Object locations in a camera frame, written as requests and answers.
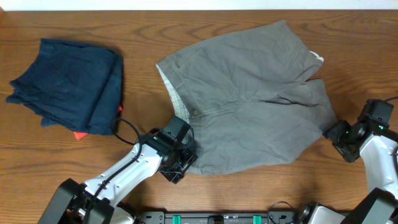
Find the grey shorts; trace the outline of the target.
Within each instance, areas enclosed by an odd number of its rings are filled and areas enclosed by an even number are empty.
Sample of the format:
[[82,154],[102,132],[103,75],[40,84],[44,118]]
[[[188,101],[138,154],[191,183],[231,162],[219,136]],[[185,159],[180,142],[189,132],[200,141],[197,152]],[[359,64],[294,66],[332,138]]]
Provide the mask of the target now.
[[157,62],[175,114],[193,128],[189,172],[289,164],[336,120],[323,58],[285,21],[190,45]]

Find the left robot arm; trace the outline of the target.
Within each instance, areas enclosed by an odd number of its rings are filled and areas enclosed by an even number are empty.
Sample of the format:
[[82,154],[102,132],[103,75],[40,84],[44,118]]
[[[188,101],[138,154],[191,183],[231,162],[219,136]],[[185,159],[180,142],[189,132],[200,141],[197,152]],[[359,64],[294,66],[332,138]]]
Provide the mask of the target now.
[[176,184],[197,160],[188,147],[168,135],[140,136],[131,152],[93,179],[64,181],[55,191],[40,223],[134,223],[120,201],[143,180],[160,172]]

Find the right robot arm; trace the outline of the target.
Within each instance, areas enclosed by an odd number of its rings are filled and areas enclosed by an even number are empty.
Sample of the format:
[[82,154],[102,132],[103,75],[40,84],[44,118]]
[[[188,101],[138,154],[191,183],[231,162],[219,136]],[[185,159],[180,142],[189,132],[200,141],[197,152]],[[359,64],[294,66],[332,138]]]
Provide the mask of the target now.
[[296,223],[397,223],[397,133],[389,129],[393,109],[390,99],[368,99],[355,124],[340,120],[324,133],[346,162],[363,160],[369,193],[349,213],[309,204]]

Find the red cloth under navy garment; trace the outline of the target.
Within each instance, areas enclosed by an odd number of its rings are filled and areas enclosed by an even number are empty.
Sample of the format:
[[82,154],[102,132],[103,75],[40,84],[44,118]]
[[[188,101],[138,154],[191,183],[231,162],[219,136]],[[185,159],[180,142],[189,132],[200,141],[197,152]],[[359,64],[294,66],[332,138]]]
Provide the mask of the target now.
[[[123,106],[122,106],[122,105],[119,105],[118,113],[122,112],[122,110],[123,110]],[[80,140],[80,139],[82,139],[83,137],[85,137],[86,135],[88,135],[88,133],[74,132],[74,136],[75,136],[75,139],[76,139],[76,140]]]

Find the folded navy blue garment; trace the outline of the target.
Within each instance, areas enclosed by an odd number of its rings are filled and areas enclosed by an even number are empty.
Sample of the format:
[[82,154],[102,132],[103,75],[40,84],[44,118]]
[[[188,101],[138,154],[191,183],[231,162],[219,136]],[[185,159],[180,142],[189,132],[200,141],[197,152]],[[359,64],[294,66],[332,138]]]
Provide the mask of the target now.
[[41,39],[37,58],[10,82],[8,103],[23,104],[42,117],[78,133],[110,135],[119,113],[123,58],[104,47]]

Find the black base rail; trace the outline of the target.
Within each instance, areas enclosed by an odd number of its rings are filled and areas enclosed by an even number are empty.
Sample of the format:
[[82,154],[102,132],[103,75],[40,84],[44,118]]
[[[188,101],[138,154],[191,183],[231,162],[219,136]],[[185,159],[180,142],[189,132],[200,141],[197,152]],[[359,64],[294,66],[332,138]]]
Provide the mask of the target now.
[[169,213],[145,212],[137,217],[137,224],[273,224],[295,223],[295,212],[264,213]]

